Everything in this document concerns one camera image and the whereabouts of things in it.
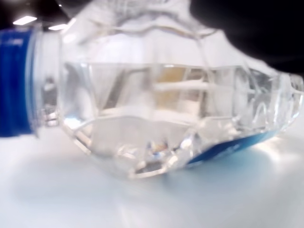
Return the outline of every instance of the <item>blue label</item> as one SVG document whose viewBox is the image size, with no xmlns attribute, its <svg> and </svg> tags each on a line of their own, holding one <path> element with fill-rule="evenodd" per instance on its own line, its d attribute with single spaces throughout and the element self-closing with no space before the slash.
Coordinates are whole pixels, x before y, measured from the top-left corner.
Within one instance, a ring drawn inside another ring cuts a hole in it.
<svg viewBox="0 0 304 228">
<path fill-rule="evenodd" d="M 276 131 L 255 134 L 252 136 L 248 136 L 245 138 L 239 138 L 228 142 L 222 142 L 220 144 L 214 145 L 205 152 L 201 153 L 197 157 L 193 158 L 188 162 L 188 164 L 192 164 L 200 161 L 207 161 L 213 159 L 215 157 L 223 156 L 226 154 L 230 154 L 236 151 L 240 151 L 249 146 L 267 140 L 273 137 L 276 134 Z"/>
</svg>

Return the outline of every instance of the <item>blue bottle cap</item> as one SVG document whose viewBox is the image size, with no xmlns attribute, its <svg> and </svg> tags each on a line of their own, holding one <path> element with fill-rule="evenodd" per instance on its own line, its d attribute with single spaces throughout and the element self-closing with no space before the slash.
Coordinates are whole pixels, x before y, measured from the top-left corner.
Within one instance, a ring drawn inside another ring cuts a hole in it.
<svg viewBox="0 0 304 228">
<path fill-rule="evenodd" d="M 32 87 L 27 75 L 32 34 L 24 28 L 0 31 L 0 137 L 33 133 L 26 102 L 26 86 Z"/>
</svg>

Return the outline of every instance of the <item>ceiling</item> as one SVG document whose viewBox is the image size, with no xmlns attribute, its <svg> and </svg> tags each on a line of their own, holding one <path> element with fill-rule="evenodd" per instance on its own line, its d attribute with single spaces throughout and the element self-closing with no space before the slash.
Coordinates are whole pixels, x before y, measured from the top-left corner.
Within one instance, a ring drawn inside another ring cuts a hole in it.
<svg viewBox="0 0 304 228">
<path fill-rule="evenodd" d="M 0 29 L 13 27 L 13 22 L 24 17 L 38 18 L 44 28 L 69 21 L 55 0 L 0 0 Z"/>
</svg>

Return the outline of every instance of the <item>water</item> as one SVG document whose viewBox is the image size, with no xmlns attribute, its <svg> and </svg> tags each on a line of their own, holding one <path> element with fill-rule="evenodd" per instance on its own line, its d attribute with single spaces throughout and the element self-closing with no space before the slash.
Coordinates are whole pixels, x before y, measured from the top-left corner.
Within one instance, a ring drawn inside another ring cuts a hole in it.
<svg viewBox="0 0 304 228">
<path fill-rule="evenodd" d="M 66 63 L 66 131 L 102 167 L 147 177 L 213 145 L 278 131 L 298 114 L 299 78 L 242 67 Z"/>
</svg>

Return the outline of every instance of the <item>plastic water bottle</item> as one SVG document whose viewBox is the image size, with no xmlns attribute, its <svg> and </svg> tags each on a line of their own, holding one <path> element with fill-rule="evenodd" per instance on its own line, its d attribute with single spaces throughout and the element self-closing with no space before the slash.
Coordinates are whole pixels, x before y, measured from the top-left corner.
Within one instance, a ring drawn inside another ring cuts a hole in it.
<svg viewBox="0 0 304 228">
<path fill-rule="evenodd" d="M 61 34 L 0 32 L 0 136 L 60 126 L 148 177 L 242 150 L 298 115 L 301 77 L 235 50 L 183 0 L 95 0 Z"/>
</svg>

